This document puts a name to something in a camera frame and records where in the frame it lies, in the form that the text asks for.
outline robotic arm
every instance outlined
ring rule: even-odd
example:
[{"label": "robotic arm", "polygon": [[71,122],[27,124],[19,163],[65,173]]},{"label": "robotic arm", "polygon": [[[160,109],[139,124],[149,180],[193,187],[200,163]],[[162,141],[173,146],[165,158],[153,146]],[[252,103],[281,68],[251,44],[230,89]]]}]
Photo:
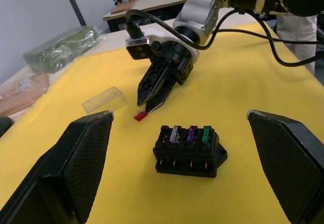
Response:
[{"label": "robotic arm", "polygon": [[[222,18],[215,28],[218,12],[222,7],[235,8],[235,11]],[[136,60],[150,59],[151,61],[151,66],[138,87],[137,105],[142,106],[146,103],[147,114],[160,107],[176,83],[180,85],[185,83],[193,69],[193,64],[199,57],[198,50],[210,47],[219,26],[233,13],[247,12],[257,19],[266,31],[272,52],[281,65],[301,66],[324,57],[324,54],[320,54],[298,63],[282,61],[276,53],[270,32],[260,18],[252,12],[253,10],[258,14],[291,13],[306,17],[324,12],[324,2],[322,0],[187,0],[173,23],[173,28],[146,12],[128,11],[126,29],[130,38],[127,39],[127,50]],[[159,34],[154,30],[143,33],[140,27],[131,21],[130,16],[133,14],[149,18],[169,33]],[[208,45],[202,46],[211,34],[213,35]]]}]

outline wire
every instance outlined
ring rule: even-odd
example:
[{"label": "wire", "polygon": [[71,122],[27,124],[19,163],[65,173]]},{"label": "wire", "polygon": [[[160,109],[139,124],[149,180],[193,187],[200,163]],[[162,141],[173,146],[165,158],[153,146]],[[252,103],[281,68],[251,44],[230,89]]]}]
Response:
[{"label": "wire", "polygon": [[[182,34],[180,34],[179,32],[177,32],[176,30],[174,30],[172,27],[170,27],[169,25],[167,25],[165,22],[163,22],[162,20],[158,19],[157,17],[149,14],[149,13],[146,13],[144,11],[141,11],[141,10],[129,10],[126,12],[126,22],[127,23],[130,23],[132,22],[131,20],[131,15],[139,15],[139,16],[142,16],[144,18],[147,18],[149,20],[151,20],[152,22],[155,22],[157,23],[158,25],[162,26],[164,29],[166,29],[168,32],[170,32],[171,34],[173,34],[175,37],[177,37],[179,40],[183,41],[184,43],[186,43],[187,45],[195,48],[195,49],[198,49],[198,50],[206,50],[208,49],[214,42],[215,40],[215,37],[217,35],[217,33],[219,32],[219,28],[220,26],[222,25],[222,23],[231,15],[233,14],[236,14],[238,13],[237,10],[232,10],[230,12],[228,12],[217,24],[216,28],[215,28],[215,31],[213,32],[212,34],[212,37],[210,39],[210,41],[208,42],[207,45],[205,46],[199,46],[195,43],[193,43],[192,41],[190,41],[189,39],[187,39],[186,37],[184,37]],[[296,62],[296,63],[287,63],[287,62],[284,62],[280,59],[280,57],[278,56],[277,54],[277,51],[276,51],[276,48],[275,48],[275,45],[274,45],[274,39],[272,38],[271,36],[271,33],[269,31],[269,29],[267,28],[267,26],[264,24],[264,22],[260,19],[260,17],[256,14],[254,14],[253,12],[251,11],[246,11],[247,14],[251,15],[253,18],[255,18],[257,20],[257,22],[261,25],[261,27],[263,28],[263,30],[265,31],[266,33],[266,38],[269,40],[269,43],[270,43],[270,47],[271,47],[271,50],[272,50],[272,53],[273,53],[273,56],[274,58],[276,59],[276,61],[283,65],[283,66],[286,66],[286,67],[298,67],[298,66],[302,66],[302,65],[306,65],[306,64],[309,64],[309,63],[312,63],[312,62],[315,62],[319,59],[322,59],[324,58],[324,52],[318,52],[318,54],[314,57],[311,57],[309,59],[305,59],[303,61],[300,61],[300,62]],[[257,33],[254,33],[254,32],[250,32],[250,31],[243,31],[243,33],[246,33],[246,34],[251,34],[251,35],[255,35],[255,36],[258,36],[260,38],[265,38],[265,36],[263,35],[260,35],[260,34],[257,34]],[[295,41],[285,41],[285,43],[293,43],[293,44],[301,44],[301,42],[298,42],[296,43]]]},{"label": "wire", "polygon": [[[240,29],[219,29],[218,32],[239,32],[239,33],[245,33],[249,35],[254,35],[259,38],[268,39],[266,35],[261,35],[249,30],[240,30]],[[272,38],[274,42],[283,42],[287,44],[305,44],[305,45],[317,45],[317,44],[324,44],[324,41],[316,41],[316,42],[309,42],[309,41],[288,41],[288,40],[282,40],[277,38]]]}]

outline white pants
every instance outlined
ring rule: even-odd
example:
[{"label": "white pants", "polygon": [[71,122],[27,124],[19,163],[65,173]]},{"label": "white pants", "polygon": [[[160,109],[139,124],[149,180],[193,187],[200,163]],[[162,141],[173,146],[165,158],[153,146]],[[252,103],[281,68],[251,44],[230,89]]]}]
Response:
[{"label": "white pants", "polygon": [[[277,34],[283,40],[316,41],[317,16],[277,15]],[[286,44],[299,60],[315,56],[316,45]],[[315,74],[315,62],[306,65]]]}]

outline black fuse holder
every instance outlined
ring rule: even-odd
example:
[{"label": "black fuse holder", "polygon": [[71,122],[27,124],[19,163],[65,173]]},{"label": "black fuse holder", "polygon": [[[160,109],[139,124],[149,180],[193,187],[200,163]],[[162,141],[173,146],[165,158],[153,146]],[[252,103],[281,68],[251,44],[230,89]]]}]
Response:
[{"label": "black fuse holder", "polygon": [[227,159],[211,126],[162,126],[153,153],[157,172],[197,177],[216,177],[217,168]]}]

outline yellow tablecloth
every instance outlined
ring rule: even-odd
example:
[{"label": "yellow tablecloth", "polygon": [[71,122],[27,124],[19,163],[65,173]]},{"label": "yellow tablecloth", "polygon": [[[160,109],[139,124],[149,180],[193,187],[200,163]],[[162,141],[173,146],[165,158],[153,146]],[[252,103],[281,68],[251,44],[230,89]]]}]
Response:
[{"label": "yellow tablecloth", "polygon": [[[240,27],[261,32],[258,24]],[[277,44],[283,60],[296,58]],[[105,168],[88,223],[289,223],[259,161],[246,120],[258,109],[303,122],[324,142],[324,89],[304,67],[274,60],[266,40],[222,33],[183,86],[142,122],[133,119],[148,60],[125,49],[85,56],[0,139],[0,206],[82,103],[116,86],[128,104],[115,112]],[[213,179],[159,174],[152,148],[161,125],[212,125],[228,151]]]}]

